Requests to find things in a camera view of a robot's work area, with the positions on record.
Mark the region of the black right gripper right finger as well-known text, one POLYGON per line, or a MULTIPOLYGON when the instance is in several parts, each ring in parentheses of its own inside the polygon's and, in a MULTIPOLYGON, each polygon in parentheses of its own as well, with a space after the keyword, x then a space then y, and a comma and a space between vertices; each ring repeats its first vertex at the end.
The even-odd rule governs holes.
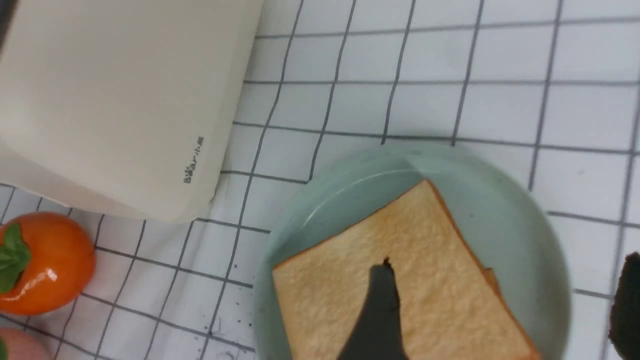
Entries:
POLYGON ((640 254, 627 255, 609 317, 608 339, 622 360, 640 358, 640 254))

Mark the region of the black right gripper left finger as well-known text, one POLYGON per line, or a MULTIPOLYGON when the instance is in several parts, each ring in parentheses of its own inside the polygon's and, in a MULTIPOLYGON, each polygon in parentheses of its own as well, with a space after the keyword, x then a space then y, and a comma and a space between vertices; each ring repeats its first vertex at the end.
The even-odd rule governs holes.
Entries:
POLYGON ((407 360, 400 297, 388 257, 369 269, 366 297, 339 360, 407 360))

